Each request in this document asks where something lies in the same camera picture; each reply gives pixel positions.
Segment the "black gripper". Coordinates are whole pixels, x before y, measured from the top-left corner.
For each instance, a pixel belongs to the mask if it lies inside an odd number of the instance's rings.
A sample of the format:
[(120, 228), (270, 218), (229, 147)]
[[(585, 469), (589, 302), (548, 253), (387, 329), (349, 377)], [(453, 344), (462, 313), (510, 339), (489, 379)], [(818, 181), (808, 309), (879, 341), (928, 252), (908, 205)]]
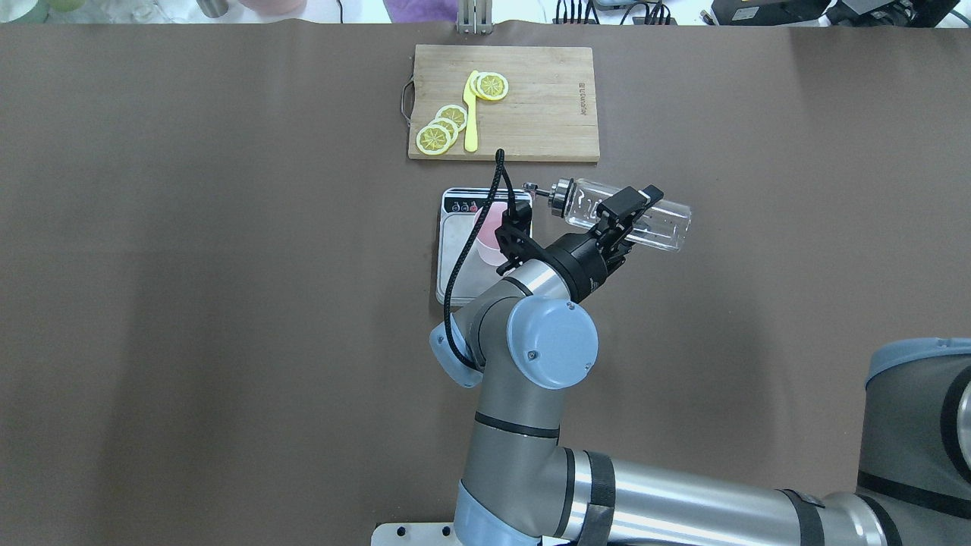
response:
[(543, 262), (558, 273), (570, 295), (580, 302), (599, 289), (624, 263), (631, 244), (649, 245), (629, 237), (646, 211), (658, 204), (665, 193), (649, 184), (644, 190), (625, 187), (602, 200), (594, 209), (596, 222), (585, 233), (566, 233), (548, 246), (540, 246), (523, 229), (532, 218), (532, 207), (519, 202), (503, 211), (495, 231), (506, 262), (497, 267), (504, 275), (530, 260)]

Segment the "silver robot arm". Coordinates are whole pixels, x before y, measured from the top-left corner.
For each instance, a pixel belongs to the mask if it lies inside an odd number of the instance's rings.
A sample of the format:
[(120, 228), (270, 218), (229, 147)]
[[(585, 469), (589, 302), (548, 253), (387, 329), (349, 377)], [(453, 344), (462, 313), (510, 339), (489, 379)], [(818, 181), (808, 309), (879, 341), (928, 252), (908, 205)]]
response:
[(969, 218), (703, 209), (538, 252), (430, 344), (476, 388), (468, 545), (967, 545)]

